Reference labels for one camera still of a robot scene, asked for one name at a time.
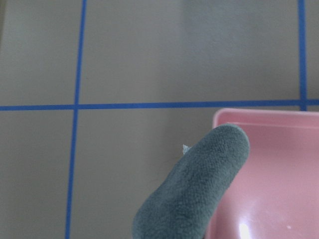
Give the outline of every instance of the gray floor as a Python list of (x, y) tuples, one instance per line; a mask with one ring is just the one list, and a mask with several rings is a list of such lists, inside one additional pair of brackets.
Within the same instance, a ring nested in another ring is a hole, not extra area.
[[(310, 99), (318, 3), (306, 2)], [(89, 0), (79, 102), (298, 100), (297, 7)], [(73, 104), (81, 1), (2, 0), (0, 12), (0, 107)], [(218, 109), (80, 110), (70, 238), (130, 238), (138, 207)], [(0, 111), (0, 238), (65, 238), (72, 124), (72, 110)]]

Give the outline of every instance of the pink tray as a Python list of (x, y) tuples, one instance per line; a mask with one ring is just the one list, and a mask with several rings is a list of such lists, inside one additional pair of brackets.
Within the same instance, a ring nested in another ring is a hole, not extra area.
[(228, 122), (251, 152), (205, 239), (319, 239), (319, 113), (222, 109), (213, 127)]

